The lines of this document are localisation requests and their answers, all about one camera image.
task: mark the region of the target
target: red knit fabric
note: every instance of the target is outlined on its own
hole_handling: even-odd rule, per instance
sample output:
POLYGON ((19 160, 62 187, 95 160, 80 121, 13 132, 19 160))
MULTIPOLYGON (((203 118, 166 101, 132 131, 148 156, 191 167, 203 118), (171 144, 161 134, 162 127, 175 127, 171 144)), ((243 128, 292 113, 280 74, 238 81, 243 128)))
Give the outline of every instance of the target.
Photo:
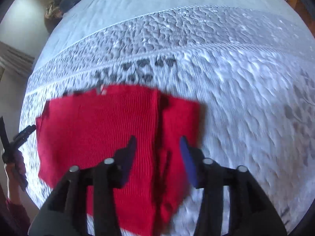
MULTIPOLYGON (((151 236, 170 221, 187 189, 179 140, 196 144, 199 104, 141 86, 111 85, 48 101, 36 119, 39 177, 50 187, 72 165, 93 167, 126 146, 131 135, 137 151, 129 181, 114 189, 119 225, 151 236)), ((93 214, 93 189, 87 212, 93 214)))

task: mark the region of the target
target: wall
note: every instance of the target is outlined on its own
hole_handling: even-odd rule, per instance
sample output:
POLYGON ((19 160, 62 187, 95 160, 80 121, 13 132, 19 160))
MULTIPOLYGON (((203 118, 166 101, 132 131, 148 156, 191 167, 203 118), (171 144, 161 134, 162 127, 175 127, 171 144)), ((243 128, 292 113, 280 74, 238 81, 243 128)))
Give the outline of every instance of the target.
POLYGON ((44 14, 51 0, 15 0, 0 23, 0 41, 38 57, 49 33, 44 14))

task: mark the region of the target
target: metal pin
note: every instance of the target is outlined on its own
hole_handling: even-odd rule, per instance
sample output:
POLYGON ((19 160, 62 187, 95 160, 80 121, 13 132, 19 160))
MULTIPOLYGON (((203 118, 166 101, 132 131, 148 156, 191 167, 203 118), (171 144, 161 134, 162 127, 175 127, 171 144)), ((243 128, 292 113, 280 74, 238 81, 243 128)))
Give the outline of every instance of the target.
POLYGON ((204 164, 211 165, 211 164, 213 163, 213 160, 210 159, 210 158, 204 158, 204 159, 202 160, 202 162, 203 162, 204 164))
POLYGON ((238 170, 239 172, 247 172, 247 171, 248 171, 248 168, 245 167, 245 166, 243 166, 243 165, 241 165, 241 166, 238 166, 238 167, 237 167, 237 170, 238 170))
POLYGON ((104 163, 105 163, 105 164, 113 164, 114 161, 115 161, 115 160, 114 160, 113 158, 107 158, 107 159, 104 160, 104 163))
POLYGON ((76 166, 76 165, 72 166, 72 167, 69 169, 70 172, 76 172, 76 171, 78 171, 78 170, 79 170, 79 166, 76 166))

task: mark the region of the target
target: red sleeve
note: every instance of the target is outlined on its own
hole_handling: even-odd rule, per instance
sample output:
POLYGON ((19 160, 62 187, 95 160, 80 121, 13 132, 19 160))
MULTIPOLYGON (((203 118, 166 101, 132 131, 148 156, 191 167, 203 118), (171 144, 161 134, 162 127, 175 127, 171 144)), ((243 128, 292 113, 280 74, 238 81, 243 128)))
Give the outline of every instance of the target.
POLYGON ((22 232, 27 235, 28 229, 31 225, 31 221, 26 213, 25 208, 22 205, 13 204, 9 200, 7 200, 6 204, 15 223, 21 228, 22 232))

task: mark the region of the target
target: textured white blanket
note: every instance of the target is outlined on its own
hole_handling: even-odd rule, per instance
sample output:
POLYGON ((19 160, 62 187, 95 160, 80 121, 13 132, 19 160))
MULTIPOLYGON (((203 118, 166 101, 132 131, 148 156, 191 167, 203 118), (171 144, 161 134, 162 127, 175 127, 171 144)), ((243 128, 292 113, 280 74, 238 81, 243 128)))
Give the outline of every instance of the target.
MULTIPOLYGON (((20 127, 34 123, 48 99, 112 82, 196 100, 206 157, 246 165, 291 231, 315 197, 314 50, 309 32, 269 13, 216 6, 152 13, 105 28, 35 71, 20 127)), ((37 177, 35 135, 22 152, 28 193, 41 206, 51 189, 37 177)), ((193 233, 201 197, 191 191, 171 235, 193 233)), ((227 208, 224 217, 227 232, 227 208)))

